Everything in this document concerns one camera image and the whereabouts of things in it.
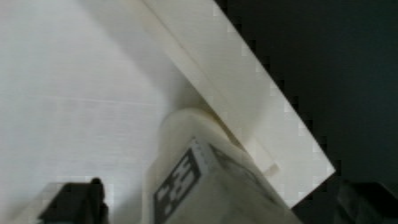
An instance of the white surface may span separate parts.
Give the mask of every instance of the white surface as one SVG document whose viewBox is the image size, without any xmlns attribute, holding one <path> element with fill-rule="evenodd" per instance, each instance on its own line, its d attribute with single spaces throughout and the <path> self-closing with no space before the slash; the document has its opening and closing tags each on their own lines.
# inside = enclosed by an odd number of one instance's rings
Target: white surface
<svg viewBox="0 0 398 224">
<path fill-rule="evenodd" d="M 213 0 L 124 0 L 288 205 L 334 168 Z"/>
<path fill-rule="evenodd" d="M 116 1 L 0 1 L 0 223 L 52 182 L 92 176 L 133 223 L 160 121 L 201 103 Z"/>
</svg>

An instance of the dark background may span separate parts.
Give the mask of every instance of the dark background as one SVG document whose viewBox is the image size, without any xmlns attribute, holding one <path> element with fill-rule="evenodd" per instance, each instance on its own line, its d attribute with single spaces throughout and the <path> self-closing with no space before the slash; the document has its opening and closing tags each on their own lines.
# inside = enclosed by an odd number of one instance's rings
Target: dark background
<svg viewBox="0 0 398 224">
<path fill-rule="evenodd" d="M 329 224 L 339 181 L 398 180 L 398 1 L 217 3 L 338 168 L 293 208 Z"/>
</svg>

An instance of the white wall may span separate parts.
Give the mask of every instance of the white wall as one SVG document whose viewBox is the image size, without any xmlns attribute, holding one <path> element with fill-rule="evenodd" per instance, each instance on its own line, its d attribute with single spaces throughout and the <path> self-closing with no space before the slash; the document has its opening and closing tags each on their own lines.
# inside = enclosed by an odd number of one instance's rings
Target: white wall
<svg viewBox="0 0 398 224">
<path fill-rule="evenodd" d="M 201 103 L 116 1 L 0 1 L 0 223 L 50 182 L 92 176 L 133 223 L 160 121 Z"/>
</svg>

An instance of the black object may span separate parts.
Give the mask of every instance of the black object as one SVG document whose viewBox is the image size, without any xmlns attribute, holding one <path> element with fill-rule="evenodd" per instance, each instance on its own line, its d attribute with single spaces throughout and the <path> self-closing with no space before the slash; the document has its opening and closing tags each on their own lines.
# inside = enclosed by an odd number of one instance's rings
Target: black object
<svg viewBox="0 0 398 224">
<path fill-rule="evenodd" d="M 39 216 L 44 224 L 107 224 L 108 207 L 98 178 L 91 183 L 68 183 Z"/>
<path fill-rule="evenodd" d="M 155 224 L 167 222 L 167 219 L 178 209 L 178 206 L 188 196 L 201 178 L 201 170 L 194 156 L 192 148 L 188 149 L 171 175 L 160 185 L 153 196 L 155 201 Z"/>
<path fill-rule="evenodd" d="M 345 182 L 338 203 L 334 224 L 398 224 L 398 189 L 394 185 L 377 182 Z"/>
</svg>

